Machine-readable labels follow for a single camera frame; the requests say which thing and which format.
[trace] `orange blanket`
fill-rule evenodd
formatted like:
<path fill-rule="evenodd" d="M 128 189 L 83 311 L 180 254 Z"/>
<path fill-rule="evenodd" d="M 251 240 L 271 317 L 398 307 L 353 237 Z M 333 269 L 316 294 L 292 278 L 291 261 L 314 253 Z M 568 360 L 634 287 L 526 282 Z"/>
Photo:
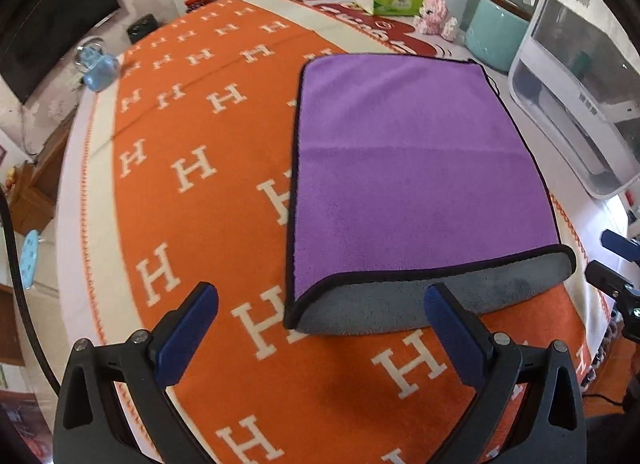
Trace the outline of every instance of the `orange blanket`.
<path fill-rule="evenodd" d="M 472 397 L 430 329 L 314 338 L 282 327 L 298 73 L 314 56 L 364 51 L 393 52 L 300 4 L 222 0 L 132 47 L 100 95 L 114 115 L 94 115 L 83 192 L 98 332 L 122 341 L 197 282 L 217 287 L 218 317 L 174 393 L 218 462 L 424 464 Z M 113 178 L 94 177 L 102 165 Z M 113 227 L 100 214 L 111 199 Z M 563 285 L 482 320 L 519 343 L 562 338 L 586 371 L 585 327 Z"/>

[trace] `stuffed animal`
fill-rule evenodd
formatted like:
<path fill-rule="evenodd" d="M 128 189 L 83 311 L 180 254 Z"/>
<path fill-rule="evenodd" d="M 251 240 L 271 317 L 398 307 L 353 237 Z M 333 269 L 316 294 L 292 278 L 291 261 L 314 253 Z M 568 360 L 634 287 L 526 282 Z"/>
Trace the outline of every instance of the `stuffed animal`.
<path fill-rule="evenodd" d="M 439 34 L 447 41 L 454 41 L 458 33 L 458 20 L 448 16 L 444 0 L 425 0 L 414 25 L 421 34 Z"/>

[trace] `clear plastic container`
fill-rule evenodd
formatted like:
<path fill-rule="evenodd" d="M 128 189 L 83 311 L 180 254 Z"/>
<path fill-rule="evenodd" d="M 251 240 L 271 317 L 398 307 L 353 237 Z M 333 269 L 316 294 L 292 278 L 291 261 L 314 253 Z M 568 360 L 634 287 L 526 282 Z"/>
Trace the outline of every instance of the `clear plastic container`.
<path fill-rule="evenodd" d="M 602 31 L 540 0 L 509 80 L 592 196 L 610 198 L 640 176 L 640 75 Z"/>

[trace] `television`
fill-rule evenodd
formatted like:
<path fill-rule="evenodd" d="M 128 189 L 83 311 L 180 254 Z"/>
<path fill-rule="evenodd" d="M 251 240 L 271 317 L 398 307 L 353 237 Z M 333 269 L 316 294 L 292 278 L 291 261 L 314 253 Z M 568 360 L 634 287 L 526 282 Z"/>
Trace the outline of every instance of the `television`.
<path fill-rule="evenodd" d="M 11 30 L 0 75 L 22 104 L 83 36 L 120 8 L 118 0 L 40 0 Z"/>

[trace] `black cable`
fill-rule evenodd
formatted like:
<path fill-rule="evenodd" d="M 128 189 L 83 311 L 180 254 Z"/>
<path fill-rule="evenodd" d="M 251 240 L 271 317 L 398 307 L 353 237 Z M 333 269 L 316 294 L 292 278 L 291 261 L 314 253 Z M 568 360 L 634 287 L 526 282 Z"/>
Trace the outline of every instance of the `black cable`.
<path fill-rule="evenodd" d="M 56 379 L 56 375 L 51 370 L 47 357 L 44 355 L 42 345 L 36 334 L 36 330 L 33 327 L 33 321 L 31 321 L 31 315 L 29 314 L 29 307 L 27 306 L 27 300 L 24 296 L 24 288 L 22 287 L 22 277 L 20 276 L 20 265 L 18 262 L 18 250 L 15 247 L 15 235 L 14 224 L 11 220 L 11 212 L 9 211 L 9 203 L 6 201 L 4 193 L 0 198 L 0 219 L 2 219 L 2 228 L 4 229 L 4 241 L 6 242 L 6 254 L 9 259 L 9 272 L 11 273 L 11 282 L 14 285 L 15 301 L 18 304 L 18 311 L 20 311 L 20 317 L 24 329 L 27 332 L 27 338 L 33 353 L 36 356 L 36 360 L 42 369 L 42 373 L 49 381 L 53 391 L 58 396 L 60 394 L 60 383 Z"/>
<path fill-rule="evenodd" d="M 610 397 L 607 397 L 607 396 L 603 396 L 602 394 L 584 394 L 583 397 L 599 397 L 601 399 L 606 400 L 607 402 L 610 402 L 614 406 L 619 406 L 620 408 L 622 408 L 622 403 L 621 402 L 617 402 L 616 400 L 613 400 L 613 399 L 611 399 Z"/>

